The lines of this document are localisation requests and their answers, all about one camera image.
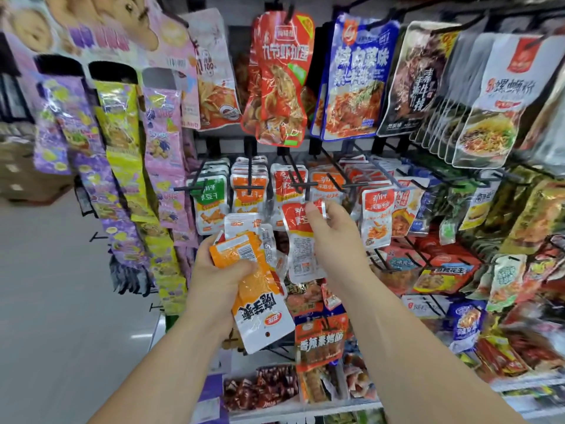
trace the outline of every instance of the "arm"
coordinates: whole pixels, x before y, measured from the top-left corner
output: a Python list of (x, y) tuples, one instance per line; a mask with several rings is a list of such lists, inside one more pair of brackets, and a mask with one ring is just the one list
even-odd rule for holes
[(185, 313), (89, 424), (190, 423), (210, 360), (232, 329), (239, 280), (255, 269), (250, 261), (214, 267), (208, 251), (213, 241), (198, 249)]
[(348, 312), (367, 369), (396, 424), (524, 423), (372, 273), (355, 222), (327, 202), (306, 206), (316, 256)]

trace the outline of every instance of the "yellow corner label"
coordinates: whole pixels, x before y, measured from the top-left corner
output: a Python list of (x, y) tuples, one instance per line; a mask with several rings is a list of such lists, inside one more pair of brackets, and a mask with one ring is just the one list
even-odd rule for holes
[(312, 22), (310, 17), (297, 14), (296, 18), (300, 21), (310, 38), (312, 38), (314, 36), (314, 23)]

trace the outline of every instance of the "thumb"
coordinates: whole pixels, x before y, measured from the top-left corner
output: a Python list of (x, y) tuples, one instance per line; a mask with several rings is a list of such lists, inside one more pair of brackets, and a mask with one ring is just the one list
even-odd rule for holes
[(222, 269), (223, 278), (230, 283), (239, 283), (244, 277), (257, 270), (257, 263), (242, 259)]
[(329, 229), (328, 223), (312, 202), (307, 202), (305, 205), (306, 216), (308, 217), (308, 222), (312, 227), (312, 231), (315, 235), (321, 235), (327, 232)]

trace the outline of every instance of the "hand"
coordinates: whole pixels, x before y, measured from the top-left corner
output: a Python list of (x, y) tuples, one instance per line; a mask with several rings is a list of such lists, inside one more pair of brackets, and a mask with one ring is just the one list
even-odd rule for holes
[(187, 311), (194, 318), (225, 339), (233, 327), (232, 306), (241, 279), (255, 272), (256, 263), (241, 260), (227, 268), (214, 266), (210, 246), (215, 237), (205, 239), (198, 248), (190, 277)]
[(316, 240), (316, 258), (328, 275), (332, 292), (342, 299), (347, 296), (348, 287), (372, 273), (355, 221), (335, 201), (326, 201), (325, 210), (327, 221), (313, 203), (306, 204), (306, 215)]

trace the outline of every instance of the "forearm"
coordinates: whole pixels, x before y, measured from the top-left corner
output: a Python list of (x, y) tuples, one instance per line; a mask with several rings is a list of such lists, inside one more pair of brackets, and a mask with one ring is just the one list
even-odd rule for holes
[(181, 317), (89, 424), (189, 424), (222, 337)]
[(391, 422), (524, 422), (373, 273), (351, 286), (342, 300)]

